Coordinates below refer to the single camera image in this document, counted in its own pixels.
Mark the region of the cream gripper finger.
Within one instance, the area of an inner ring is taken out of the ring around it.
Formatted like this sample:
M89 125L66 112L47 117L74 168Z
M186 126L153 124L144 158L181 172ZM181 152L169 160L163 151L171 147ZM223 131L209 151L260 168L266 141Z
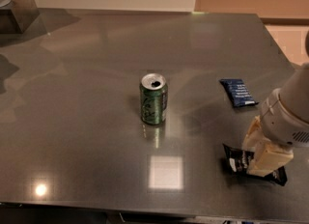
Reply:
M249 163L247 173L253 176L265 177L291 160L291 154L254 154L254 158Z
M255 146L261 140L261 124L259 118L254 118L242 142L242 148L249 152L255 151Z

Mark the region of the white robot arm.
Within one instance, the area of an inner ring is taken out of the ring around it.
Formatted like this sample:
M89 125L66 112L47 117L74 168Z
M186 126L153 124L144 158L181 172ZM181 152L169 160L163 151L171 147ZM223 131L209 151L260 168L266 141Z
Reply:
M294 158L294 148L309 141L309 64L303 63L288 81L263 101L260 115L247 130L242 148L253 152L247 173L265 177Z

